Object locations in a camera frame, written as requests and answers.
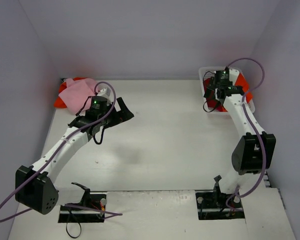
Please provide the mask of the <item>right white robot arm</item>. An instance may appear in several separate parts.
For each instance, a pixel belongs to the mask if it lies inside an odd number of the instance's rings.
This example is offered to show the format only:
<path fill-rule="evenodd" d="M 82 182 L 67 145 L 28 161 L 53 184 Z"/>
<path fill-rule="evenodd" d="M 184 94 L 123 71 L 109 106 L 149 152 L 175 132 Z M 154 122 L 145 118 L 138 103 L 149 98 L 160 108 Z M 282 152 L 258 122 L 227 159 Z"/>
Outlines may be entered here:
<path fill-rule="evenodd" d="M 211 111 L 223 108 L 238 132 L 239 141 L 231 155 L 231 170 L 221 177 L 219 189 L 211 193 L 211 200 L 223 206 L 231 195 L 244 198 L 260 185 L 271 166 L 276 137 L 267 133 L 255 119 L 249 106 L 249 88 L 241 72 L 225 67 L 207 70 L 202 76 L 202 90 Z"/>

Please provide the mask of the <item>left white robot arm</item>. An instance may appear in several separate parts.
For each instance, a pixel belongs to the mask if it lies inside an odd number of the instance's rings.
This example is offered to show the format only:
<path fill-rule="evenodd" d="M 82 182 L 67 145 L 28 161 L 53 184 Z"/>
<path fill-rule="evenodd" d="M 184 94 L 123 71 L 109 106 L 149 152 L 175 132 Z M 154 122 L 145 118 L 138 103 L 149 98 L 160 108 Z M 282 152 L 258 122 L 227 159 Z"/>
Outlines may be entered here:
<path fill-rule="evenodd" d="M 116 104 L 119 110 L 104 96 L 92 97 L 90 108 L 84 115 L 77 114 L 64 136 L 41 159 L 29 167 L 22 165 L 16 171 L 15 200 L 43 215 L 55 206 L 74 205 L 79 210 L 86 209 L 91 201 L 89 188 L 75 182 L 79 191 L 69 192 L 56 187 L 55 181 L 76 152 L 98 132 L 103 133 L 134 117 L 121 97 L 116 99 Z"/>

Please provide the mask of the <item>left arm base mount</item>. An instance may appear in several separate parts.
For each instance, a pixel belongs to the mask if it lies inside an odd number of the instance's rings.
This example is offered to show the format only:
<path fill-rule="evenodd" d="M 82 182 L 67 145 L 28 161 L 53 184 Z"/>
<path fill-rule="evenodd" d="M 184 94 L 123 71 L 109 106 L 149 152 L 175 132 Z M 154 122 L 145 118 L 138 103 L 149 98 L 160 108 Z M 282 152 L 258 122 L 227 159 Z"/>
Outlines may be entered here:
<path fill-rule="evenodd" d="M 58 223 L 103 223 L 105 213 L 96 210 L 106 210 L 107 193 L 91 191 L 90 188 L 78 182 L 71 184 L 83 190 L 83 195 L 79 202 L 70 203 L 76 207 L 64 205 L 60 207 Z"/>

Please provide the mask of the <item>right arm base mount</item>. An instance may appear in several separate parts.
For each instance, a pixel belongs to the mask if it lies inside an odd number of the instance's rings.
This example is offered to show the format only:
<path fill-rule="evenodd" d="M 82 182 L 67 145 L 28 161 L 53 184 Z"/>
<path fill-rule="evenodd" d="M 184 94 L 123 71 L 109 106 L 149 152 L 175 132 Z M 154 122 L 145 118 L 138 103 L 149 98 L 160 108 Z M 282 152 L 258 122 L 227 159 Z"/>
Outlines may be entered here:
<path fill-rule="evenodd" d="M 244 219 L 242 202 L 231 194 L 222 193 L 220 175 L 214 178 L 213 190 L 196 190 L 195 199 L 200 221 Z"/>

